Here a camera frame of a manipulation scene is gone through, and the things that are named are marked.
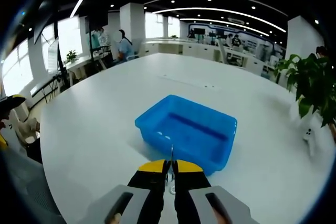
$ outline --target blue plastic tray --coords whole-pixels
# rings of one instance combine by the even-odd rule
[[[145,142],[174,159],[200,166],[206,175],[222,170],[237,130],[232,116],[168,95],[135,120]]]

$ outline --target desk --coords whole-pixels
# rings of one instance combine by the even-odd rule
[[[46,80],[46,81],[44,81],[44,82],[40,82],[40,83],[38,83],[37,85],[35,85],[32,89],[31,89],[31,91],[30,91],[30,95],[31,95],[31,97],[34,97],[34,96],[36,96],[37,95],[37,93],[38,92],[40,92],[40,91],[42,91],[42,93],[43,93],[43,97],[44,97],[44,99],[46,100],[46,103],[48,103],[48,101],[47,101],[47,98],[46,98],[46,94],[45,94],[45,92],[44,92],[44,89],[47,87],[47,86],[50,86],[50,88],[51,88],[51,96],[49,97],[49,102],[51,101],[51,99],[52,99],[52,96],[55,96],[55,94],[54,94],[54,90],[55,90],[55,88],[56,88],[56,85],[57,85],[57,82],[58,82],[58,80],[59,80],[59,78],[60,78],[60,73],[59,74],[56,74],[56,75],[54,75],[51,79],[48,79],[48,80]]]
[[[111,85],[114,80],[120,81]],[[154,54],[91,76],[43,108],[44,171],[67,223],[78,222],[116,185],[127,185],[140,165],[162,157],[143,142],[134,120],[169,94],[238,120],[226,167],[208,178],[213,186],[247,204],[260,224],[301,220],[329,177],[334,160],[329,128],[312,120],[319,150],[310,159],[302,132],[289,120],[294,94],[233,66]],[[168,190],[164,200],[160,223],[177,223]]]
[[[103,61],[101,60],[103,57],[105,57],[108,53],[103,53],[100,55],[95,55],[93,57],[93,60],[98,60],[99,63],[101,64],[102,68],[105,70],[107,69],[107,67],[105,66],[105,64],[103,63]],[[66,69],[68,70],[69,73],[69,77],[70,77],[70,86],[73,85],[73,74],[74,71],[76,71],[77,69],[80,70],[81,75],[82,76],[86,76],[85,71],[82,69],[83,66],[85,66],[87,63],[89,63],[91,60],[91,56],[82,56],[79,57],[78,59],[76,59],[76,61],[74,62],[68,62],[67,64],[65,64]]]
[[[145,55],[151,55],[157,52],[163,53],[173,53],[186,56],[194,56],[196,58],[215,60],[216,53],[219,54],[220,48],[218,46],[212,46],[207,44],[200,44],[194,40],[183,40],[183,39],[156,39],[147,40],[144,42]],[[264,65],[266,69],[273,69],[268,63],[263,62],[255,57],[254,54],[248,52],[235,51],[231,47],[225,47],[225,52],[230,53],[233,57],[241,57],[243,59],[243,67],[245,67],[248,60],[257,61]]]

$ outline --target small plant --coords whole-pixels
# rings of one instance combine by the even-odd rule
[[[76,51],[75,50],[71,50],[67,54],[67,62],[74,61],[76,59],[76,57],[77,57]]]
[[[335,124],[336,118],[336,79],[328,58],[317,59],[310,54],[307,59],[291,55],[288,60],[278,62],[274,75],[277,77],[287,70],[287,89],[294,86],[296,101],[299,100],[299,114],[303,118],[313,106],[312,112],[319,110],[323,118],[322,127]]]

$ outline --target blue shirt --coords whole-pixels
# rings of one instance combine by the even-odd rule
[[[123,53],[123,61],[126,61],[127,57],[128,56],[133,56],[135,55],[134,53],[134,49],[133,49],[133,46],[131,45],[131,43],[123,38],[121,41],[120,41],[120,44],[119,44],[119,52],[122,52]]]

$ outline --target window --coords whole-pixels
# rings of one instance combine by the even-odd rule
[[[161,14],[145,13],[146,38],[163,37],[163,16]]]
[[[33,80],[28,39],[18,45],[5,59],[2,77],[6,95],[19,94]]]
[[[54,25],[51,24],[46,26],[41,34],[41,42],[42,42],[42,54],[43,61],[46,70],[48,70],[48,50],[50,45],[54,42]]]
[[[180,20],[168,17],[168,37],[172,37],[173,35],[180,37]]]
[[[83,53],[80,39],[79,17],[67,18],[58,22],[59,51],[62,61],[67,59],[67,54],[75,50],[77,55]]]

